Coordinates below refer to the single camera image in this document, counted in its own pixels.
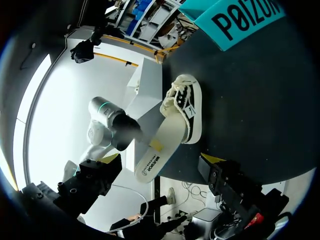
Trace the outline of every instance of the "person's hand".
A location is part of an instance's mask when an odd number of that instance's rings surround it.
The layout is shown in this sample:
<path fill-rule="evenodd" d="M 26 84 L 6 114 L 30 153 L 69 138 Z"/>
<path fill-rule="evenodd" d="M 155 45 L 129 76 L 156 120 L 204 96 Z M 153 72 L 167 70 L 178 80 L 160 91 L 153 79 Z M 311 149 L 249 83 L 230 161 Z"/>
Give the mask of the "person's hand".
<path fill-rule="evenodd" d="M 132 221 L 135 221 L 135 220 L 137 220 L 138 218 L 141 218 L 141 214 L 136 214 L 136 215 L 133 215 L 133 216 L 130 216 L 130 217 L 127 217 L 127 220 L 129 220 L 130 222 L 132 222 Z"/>

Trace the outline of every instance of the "yellow tape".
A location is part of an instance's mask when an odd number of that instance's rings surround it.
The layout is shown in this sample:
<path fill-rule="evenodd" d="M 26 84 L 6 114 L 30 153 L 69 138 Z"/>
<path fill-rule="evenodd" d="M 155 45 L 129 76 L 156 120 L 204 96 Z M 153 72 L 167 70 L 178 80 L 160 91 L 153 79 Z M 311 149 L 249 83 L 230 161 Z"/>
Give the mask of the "yellow tape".
<path fill-rule="evenodd" d="M 104 163 L 104 164 L 109 164 L 111 163 L 116 157 L 118 157 L 119 153 L 113 154 L 111 156 L 106 156 L 104 158 L 99 159 L 98 161 Z"/>
<path fill-rule="evenodd" d="M 221 159 L 215 156 L 210 156 L 204 153 L 201 153 L 201 156 L 204 157 L 206 160 L 208 160 L 211 164 L 216 164 L 218 162 L 225 161 L 224 159 Z"/>
<path fill-rule="evenodd" d="M 149 144 L 150 147 L 154 148 L 159 153 L 164 148 L 161 142 L 159 142 L 157 139 L 153 138 Z"/>

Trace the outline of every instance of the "shoe insole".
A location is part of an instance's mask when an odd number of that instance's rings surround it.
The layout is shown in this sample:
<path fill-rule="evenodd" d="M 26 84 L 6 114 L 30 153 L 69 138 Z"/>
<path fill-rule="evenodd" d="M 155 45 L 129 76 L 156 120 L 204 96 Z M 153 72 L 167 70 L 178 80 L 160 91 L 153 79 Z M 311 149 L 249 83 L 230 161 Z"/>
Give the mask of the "shoe insole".
<path fill-rule="evenodd" d="M 134 170 L 141 183 L 151 182 L 177 150 L 184 138 L 186 121 L 181 113 L 170 114 L 164 119 L 154 138 L 162 144 L 161 151 L 149 146 Z"/>

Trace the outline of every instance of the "person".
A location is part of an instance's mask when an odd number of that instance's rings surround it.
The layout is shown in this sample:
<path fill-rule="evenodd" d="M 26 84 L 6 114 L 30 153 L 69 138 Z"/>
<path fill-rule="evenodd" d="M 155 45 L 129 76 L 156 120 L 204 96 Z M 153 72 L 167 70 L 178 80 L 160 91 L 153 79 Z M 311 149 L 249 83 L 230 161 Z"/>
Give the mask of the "person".
<path fill-rule="evenodd" d="M 184 215 L 178 219 L 171 220 L 168 222 L 163 222 L 157 225 L 154 220 L 155 210 L 164 205 L 173 205 L 176 203 L 175 191 L 171 187 L 168 191 L 167 196 L 162 196 L 149 201 L 148 211 L 141 221 L 133 226 L 127 227 L 123 230 L 117 231 L 114 235 L 124 238 L 126 240 L 161 240 L 166 233 L 171 232 L 180 226 L 185 220 L 191 219 L 194 213 Z M 114 223 L 110 230 L 119 229 L 121 227 L 129 225 L 131 222 L 140 218 L 146 211 L 147 204 L 143 203 L 140 207 L 140 213 L 124 218 L 116 223 Z"/>

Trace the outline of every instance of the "shoe tag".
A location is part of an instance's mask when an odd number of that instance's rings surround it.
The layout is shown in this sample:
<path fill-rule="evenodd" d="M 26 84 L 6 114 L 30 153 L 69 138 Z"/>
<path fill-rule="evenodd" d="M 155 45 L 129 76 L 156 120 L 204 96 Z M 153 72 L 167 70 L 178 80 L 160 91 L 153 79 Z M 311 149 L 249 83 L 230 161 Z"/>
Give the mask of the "shoe tag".
<path fill-rule="evenodd" d="M 188 119 L 191 119 L 196 115 L 196 110 L 191 104 L 184 109 L 184 112 L 187 115 Z"/>

